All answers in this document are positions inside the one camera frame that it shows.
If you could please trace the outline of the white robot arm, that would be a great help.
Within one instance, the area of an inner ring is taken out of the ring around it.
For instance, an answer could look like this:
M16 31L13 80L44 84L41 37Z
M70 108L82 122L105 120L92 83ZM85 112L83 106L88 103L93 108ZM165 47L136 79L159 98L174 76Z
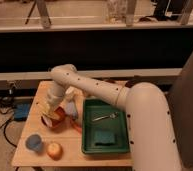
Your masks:
M72 64L54 67L50 77L47 102L51 111L73 86L125 112L135 171L182 170L168 102L156 85L142 82L128 88L100 81L78 74Z

